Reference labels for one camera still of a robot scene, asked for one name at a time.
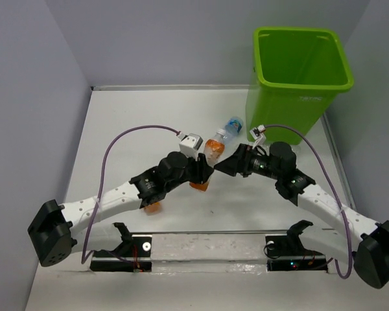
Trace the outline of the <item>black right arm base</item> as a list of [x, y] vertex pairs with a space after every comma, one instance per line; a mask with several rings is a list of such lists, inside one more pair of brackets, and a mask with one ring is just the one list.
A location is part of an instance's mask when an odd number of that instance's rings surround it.
[[328, 271], [329, 261], [325, 255], [305, 249], [300, 235], [313, 223], [301, 220], [293, 224], [284, 235], [265, 237], [263, 252], [267, 257], [266, 267], [275, 271]]

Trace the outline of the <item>blue cap water bottle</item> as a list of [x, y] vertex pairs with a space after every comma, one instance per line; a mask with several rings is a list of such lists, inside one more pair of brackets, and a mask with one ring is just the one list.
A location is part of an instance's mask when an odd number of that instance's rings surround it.
[[223, 141], [229, 145], [236, 138], [243, 128], [243, 120], [240, 117], [232, 117], [223, 127]]

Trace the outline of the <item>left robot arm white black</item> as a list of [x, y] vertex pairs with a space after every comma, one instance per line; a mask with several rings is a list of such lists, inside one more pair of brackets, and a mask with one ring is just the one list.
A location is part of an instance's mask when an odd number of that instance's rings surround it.
[[45, 202], [28, 227], [32, 245], [43, 267], [54, 266], [70, 254], [86, 250], [127, 254], [132, 237], [122, 222], [97, 227], [97, 223], [127, 211], [138, 210], [163, 200], [180, 185], [204, 183], [213, 173], [204, 154], [196, 159], [171, 152], [130, 181], [73, 203]]

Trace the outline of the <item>tall orange label bottle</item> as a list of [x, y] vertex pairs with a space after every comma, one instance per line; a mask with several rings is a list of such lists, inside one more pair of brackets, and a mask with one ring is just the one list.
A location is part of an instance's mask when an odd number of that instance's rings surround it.
[[[216, 134], [205, 143], [204, 154], [208, 165], [211, 167], [218, 162], [218, 159], [224, 153], [225, 134], [226, 131], [224, 129], [218, 129]], [[205, 192], [209, 187], [210, 179], [211, 177], [203, 184], [190, 183], [189, 185], [196, 190]]]

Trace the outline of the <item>short orange bottle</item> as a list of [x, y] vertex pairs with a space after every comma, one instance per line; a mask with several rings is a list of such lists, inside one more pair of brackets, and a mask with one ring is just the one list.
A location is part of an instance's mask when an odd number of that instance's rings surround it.
[[144, 210], [146, 215], [152, 216], [152, 215], [155, 215], [155, 214], [162, 212], [163, 206], [162, 206], [161, 202], [156, 202], [156, 203], [153, 203], [151, 205], [147, 205], [146, 207], [143, 208], [143, 210]]

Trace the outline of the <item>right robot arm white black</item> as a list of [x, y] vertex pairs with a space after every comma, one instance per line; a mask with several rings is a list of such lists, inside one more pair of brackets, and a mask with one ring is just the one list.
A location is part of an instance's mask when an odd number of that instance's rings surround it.
[[214, 168], [229, 176], [259, 174], [274, 179], [282, 198], [334, 229], [322, 233], [309, 224], [303, 231], [288, 235], [285, 245], [291, 253], [309, 249], [345, 263], [351, 261], [357, 275], [376, 289], [389, 282], [389, 220], [380, 223], [339, 205], [315, 180], [297, 169], [296, 154], [287, 143], [271, 144], [268, 154], [240, 144]]

